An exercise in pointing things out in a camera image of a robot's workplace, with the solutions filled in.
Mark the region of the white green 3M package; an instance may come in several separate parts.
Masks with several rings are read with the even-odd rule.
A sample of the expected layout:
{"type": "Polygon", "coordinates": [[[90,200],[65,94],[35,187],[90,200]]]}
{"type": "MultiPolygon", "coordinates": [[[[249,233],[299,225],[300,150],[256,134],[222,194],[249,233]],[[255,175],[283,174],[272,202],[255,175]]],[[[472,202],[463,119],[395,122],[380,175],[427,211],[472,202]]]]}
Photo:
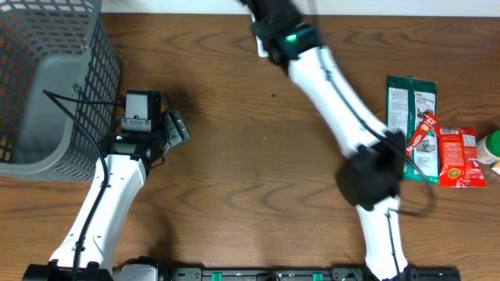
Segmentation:
{"type": "MultiPolygon", "coordinates": [[[[410,76],[387,77],[386,124],[399,129],[410,141],[428,113],[437,113],[437,84],[410,76]]],[[[426,179],[438,183],[438,139],[431,130],[409,156],[426,179]]]]}

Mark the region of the red tube package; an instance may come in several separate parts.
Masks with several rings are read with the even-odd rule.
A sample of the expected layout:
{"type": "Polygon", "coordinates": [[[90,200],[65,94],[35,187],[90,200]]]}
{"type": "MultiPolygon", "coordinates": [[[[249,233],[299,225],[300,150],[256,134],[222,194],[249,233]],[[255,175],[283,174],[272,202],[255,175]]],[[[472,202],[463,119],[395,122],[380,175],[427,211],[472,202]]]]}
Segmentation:
{"type": "Polygon", "coordinates": [[[438,121],[439,118],[433,112],[428,112],[425,115],[406,146],[405,154],[408,158],[413,156],[415,148],[425,139],[430,131],[432,131],[438,121]]]}

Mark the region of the red candy bag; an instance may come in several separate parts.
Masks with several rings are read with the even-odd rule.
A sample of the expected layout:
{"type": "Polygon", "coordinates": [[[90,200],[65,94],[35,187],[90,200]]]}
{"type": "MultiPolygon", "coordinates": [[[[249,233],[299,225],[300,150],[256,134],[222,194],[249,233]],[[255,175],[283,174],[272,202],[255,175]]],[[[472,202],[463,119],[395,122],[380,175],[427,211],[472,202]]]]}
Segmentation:
{"type": "Polygon", "coordinates": [[[476,130],[471,127],[437,126],[440,187],[486,187],[476,145],[476,130]]]}

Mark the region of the green lid white jar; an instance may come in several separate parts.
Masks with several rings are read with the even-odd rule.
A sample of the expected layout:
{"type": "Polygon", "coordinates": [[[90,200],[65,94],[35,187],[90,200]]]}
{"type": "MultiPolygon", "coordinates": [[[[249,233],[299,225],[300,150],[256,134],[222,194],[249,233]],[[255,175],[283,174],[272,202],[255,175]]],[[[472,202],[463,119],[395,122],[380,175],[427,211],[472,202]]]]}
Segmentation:
{"type": "Polygon", "coordinates": [[[477,142],[477,157],[482,164],[494,164],[500,157],[500,131],[483,137],[477,142]]]}

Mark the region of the small orange white box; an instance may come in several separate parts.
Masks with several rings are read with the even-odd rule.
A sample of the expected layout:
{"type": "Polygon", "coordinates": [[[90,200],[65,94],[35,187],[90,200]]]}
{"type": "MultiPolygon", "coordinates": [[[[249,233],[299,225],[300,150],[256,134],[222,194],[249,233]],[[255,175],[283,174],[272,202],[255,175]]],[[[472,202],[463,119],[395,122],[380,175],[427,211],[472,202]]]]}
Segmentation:
{"type": "Polygon", "coordinates": [[[497,173],[498,175],[500,175],[500,162],[496,162],[492,165],[491,169],[497,173]]]}

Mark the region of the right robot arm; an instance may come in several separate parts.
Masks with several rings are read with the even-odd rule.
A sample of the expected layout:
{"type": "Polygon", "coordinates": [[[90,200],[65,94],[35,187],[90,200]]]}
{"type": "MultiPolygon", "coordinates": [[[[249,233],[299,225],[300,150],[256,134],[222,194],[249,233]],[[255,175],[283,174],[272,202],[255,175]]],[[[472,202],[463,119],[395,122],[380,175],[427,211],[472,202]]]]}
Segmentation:
{"type": "Polygon", "coordinates": [[[346,159],[336,183],[359,215],[367,270],[377,280],[401,279],[409,266],[398,220],[404,134],[389,130],[363,104],[323,36],[293,2],[242,4],[254,18],[250,29],[269,60],[308,96],[346,159]]]}

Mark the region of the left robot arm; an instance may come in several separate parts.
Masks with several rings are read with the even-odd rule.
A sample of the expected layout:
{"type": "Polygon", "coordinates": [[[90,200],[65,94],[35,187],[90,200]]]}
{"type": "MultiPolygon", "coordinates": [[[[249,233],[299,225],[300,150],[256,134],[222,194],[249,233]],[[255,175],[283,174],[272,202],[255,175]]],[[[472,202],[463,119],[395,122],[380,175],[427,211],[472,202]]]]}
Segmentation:
{"type": "Polygon", "coordinates": [[[178,111],[162,113],[149,131],[109,133],[101,143],[102,158],[70,231],[48,263],[29,265],[23,279],[168,279],[168,272],[153,258],[132,258],[115,269],[114,257],[127,214],[152,164],[189,137],[178,111]]]}

